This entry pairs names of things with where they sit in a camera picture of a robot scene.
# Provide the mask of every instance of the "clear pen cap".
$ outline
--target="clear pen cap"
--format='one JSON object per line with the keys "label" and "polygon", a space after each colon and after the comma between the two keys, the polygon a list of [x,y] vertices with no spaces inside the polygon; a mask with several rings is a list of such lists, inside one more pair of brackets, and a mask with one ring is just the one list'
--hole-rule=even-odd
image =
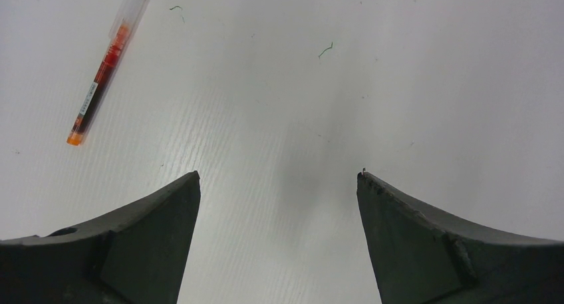
{"label": "clear pen cap", "polygon": [[115,38],[118,29],[124,25],[131,32],[141,19],[141,13],[147,0],[123,0],[118,10],[116,20],[110,30],[110,39]]}

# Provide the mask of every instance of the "white surface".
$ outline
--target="white surface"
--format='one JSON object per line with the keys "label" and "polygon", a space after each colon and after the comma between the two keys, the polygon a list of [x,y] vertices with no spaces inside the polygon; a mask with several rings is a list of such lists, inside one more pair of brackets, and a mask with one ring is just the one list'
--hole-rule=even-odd
{"label": "white surface", "polygon": [[150,0],[74,148],[120,2],[0,0],[1,239],[198,170],[179,303],[374,303],[362,167],[564,239],[562,0]]}

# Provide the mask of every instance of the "pen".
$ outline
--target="pen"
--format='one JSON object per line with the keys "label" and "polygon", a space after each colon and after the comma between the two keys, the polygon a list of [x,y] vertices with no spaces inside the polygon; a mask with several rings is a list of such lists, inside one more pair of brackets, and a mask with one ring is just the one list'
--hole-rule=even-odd
{"label": "pen", "polygon": [[67,138],[68,144],[78,146],[82,143],[127,42],[131,38],[131,33],[141,18],[145,2],[147,0],[123,0],[116,20],[110,30],[110,46],[74,121],[72,130]]}

